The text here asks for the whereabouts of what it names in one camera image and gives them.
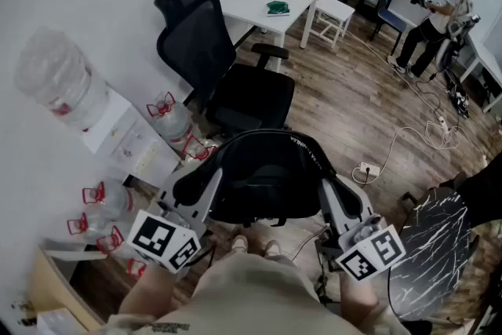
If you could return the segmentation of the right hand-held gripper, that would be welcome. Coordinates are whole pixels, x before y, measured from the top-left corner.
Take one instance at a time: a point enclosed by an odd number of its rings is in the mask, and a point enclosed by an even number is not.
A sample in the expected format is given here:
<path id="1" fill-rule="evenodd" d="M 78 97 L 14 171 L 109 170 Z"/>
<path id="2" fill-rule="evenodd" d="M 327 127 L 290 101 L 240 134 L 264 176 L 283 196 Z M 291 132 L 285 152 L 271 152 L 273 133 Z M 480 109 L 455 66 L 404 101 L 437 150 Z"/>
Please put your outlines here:
<path id="1" fill-rule="evenodd" d="M 334 182 L 322 179 L 321 187 L 322 210 L 341 235 L 338 243 L 342 254 L 334 260 L 336 268 L 364 282 L 406 255 L 394 225 L 388 225 L 381 215 L 371 215 L 368 195 L 353 180 L 337 175 Z"/>

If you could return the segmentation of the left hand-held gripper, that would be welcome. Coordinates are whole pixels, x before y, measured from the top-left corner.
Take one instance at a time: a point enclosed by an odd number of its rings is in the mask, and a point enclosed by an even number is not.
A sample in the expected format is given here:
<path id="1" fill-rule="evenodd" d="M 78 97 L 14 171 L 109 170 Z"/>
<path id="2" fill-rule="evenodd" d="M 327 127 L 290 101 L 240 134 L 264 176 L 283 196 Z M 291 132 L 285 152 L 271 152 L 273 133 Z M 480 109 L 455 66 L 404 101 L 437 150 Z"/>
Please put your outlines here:
<path id="1" fill-rule="evenodd" d="M 201 164 L 189 164 L 173 172 L 158 191 L 157 213 L 136 215 L 127 244 L 146 260 L 171 273 L 189 264 L 202 249 L 205 220 L 223 177 L 219 168 L 207 184 Z"/>

